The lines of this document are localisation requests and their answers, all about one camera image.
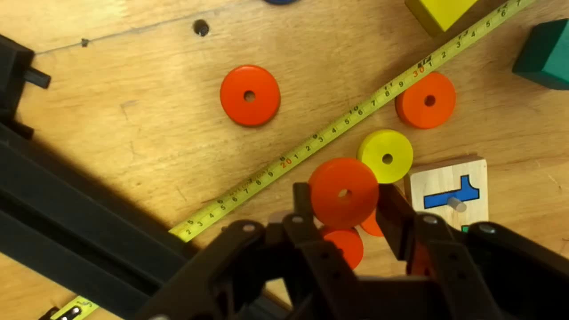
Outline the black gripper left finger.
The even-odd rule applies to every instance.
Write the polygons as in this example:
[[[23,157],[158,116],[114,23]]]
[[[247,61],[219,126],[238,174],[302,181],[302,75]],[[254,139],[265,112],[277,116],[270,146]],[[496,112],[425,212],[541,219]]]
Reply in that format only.
[[[293,210],[302,217],[313,215],[308,183],[293,185]]]

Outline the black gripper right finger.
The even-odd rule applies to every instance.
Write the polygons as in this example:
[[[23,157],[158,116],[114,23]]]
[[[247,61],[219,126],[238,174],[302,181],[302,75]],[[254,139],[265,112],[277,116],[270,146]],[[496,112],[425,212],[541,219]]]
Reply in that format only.
[[[398,261],[413,258],[416,212],[395,185],[379,187],[377,224]]]

